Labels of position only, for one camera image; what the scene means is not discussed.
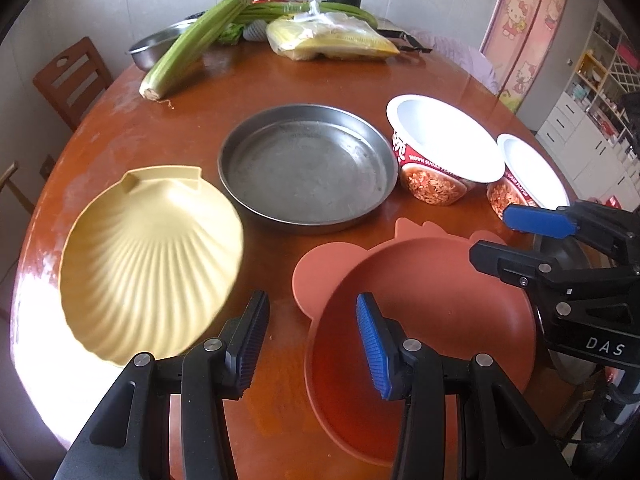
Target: plastic bag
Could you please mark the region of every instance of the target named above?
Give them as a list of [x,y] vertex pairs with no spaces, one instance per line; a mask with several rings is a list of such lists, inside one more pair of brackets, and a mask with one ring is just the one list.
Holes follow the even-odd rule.
[[267,38],[276,54],[296,61],[320,54],[332,59],[386,59],[399,52],[366,22],[342,12],[323,14],[317,2],[311,2],[309,12],[270,23]]

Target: yellow plate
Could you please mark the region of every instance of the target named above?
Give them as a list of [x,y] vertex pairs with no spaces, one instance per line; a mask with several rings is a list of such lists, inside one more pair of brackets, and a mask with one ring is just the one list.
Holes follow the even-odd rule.
[[200,168],[127,171],[80,214],[60,264],[76,339],[124,366],[187,349],[211,324],[242,259],[236,210]]

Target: pink curtain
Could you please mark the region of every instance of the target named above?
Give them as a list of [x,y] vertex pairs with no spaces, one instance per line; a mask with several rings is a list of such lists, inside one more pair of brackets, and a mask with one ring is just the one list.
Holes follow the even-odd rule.
[[516,112],[558,29],[566,0],[501,0],[482,52],[494,64],[500,100]]

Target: dining table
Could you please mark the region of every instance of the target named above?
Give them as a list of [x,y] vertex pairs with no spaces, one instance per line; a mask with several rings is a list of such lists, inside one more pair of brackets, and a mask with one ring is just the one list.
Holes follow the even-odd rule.
[[[299,103],[341,108],[372,124],[390,141],[393,129],[386,105],[400,94],[421,94],[467,113],[494,138],[507,132],[528,142],[575,198],[531,131],[497,96],[436,52],[402,52],[384,61],[302,62],[279,57],[264,43],[214,47],[159,102],[140,96],[143,77],[135,66],[127,68],[73,133],[40,195],[18,263],[11,311],[12,360],[44,423],[67,448],[121,369],[88,352],[66,324],[60,262],[79,214],[126,171],[165,164],[199,166],[203,178],[223,190],[218,153],[225,137],[266,108]],[[450,132],[444,128],[438,134]],[[389,478],[389,468],[362,462],[334,444],[314,416],[303,373],[310,320],[297,306],[291,286],[296,263],[327,242],[372,248],[393,238],[395,222],[402,217],[417,224],[435,222],[462,237],[491,231],[521,248],[530,248],[531,235],[506,227],[493,212],[485,186],[477,186],[452,205],[437,206],[416,200],[397,185],[362,222],[333,233],[288,232],[244,210],[239,214],[244,227],[241,267],[221,313],[210,326],[202,327],[197,341],[217,335],[225,320],[240,315],[252,291],[268,293],[271,318],[252,386],[242,399],[225,401],[238,477]],[[551,428],[575,387],[561,380],[545,355],[544,349],[538,352],[524,395]],[[172,399],[170,410],[170,458],[172,476],[181,480],[177,401]],[[454,478],[455,469],[455,457],[448,456],[446,477]]]

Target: gray wall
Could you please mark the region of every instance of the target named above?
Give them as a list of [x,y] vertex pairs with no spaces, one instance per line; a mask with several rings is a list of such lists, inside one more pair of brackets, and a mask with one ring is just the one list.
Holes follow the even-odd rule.
[[[571,78],[580,59],[599,0],[567,0],[562,21],[529,93],[516,114],[524,125],[538,131]],[[574,61],[573,66],[567,60]]]

